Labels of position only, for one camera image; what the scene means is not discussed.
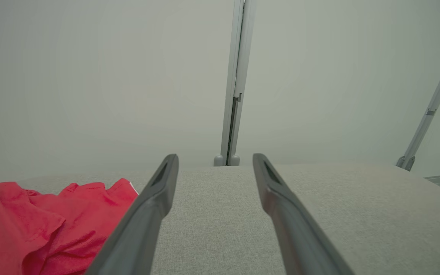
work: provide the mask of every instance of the crumpled red garment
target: crumpled red garment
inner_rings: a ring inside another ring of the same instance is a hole
[[[59,195],[0,183],[0,274],[84,273],[137,195],[126,179]]]

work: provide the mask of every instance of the textured gray tablecloth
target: textured gray tablecloth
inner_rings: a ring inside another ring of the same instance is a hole
[[[440,274],[440,187],[398,167],[276,165],[356,274]],[[47,176],[23,188],[124,177],[140,192],[153,171]],[[251,167],[181,170],[152,274],[283,274],[271,220]]]

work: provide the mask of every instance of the red cloth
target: red cloth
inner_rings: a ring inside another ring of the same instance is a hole
[[[0,183],[0,274],[82,274],[137,197],[129,181],[59,195]]]

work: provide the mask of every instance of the red towel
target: red towel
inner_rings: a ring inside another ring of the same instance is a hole
[[[0,183],[0,274],[84,273],[136,197],[126,179],[57,196]]]

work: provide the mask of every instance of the red fabric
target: red fabric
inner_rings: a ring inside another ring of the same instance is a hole
[[[126,179],[59,195],[0,183],[0,274],[82,274],[137,193]]]

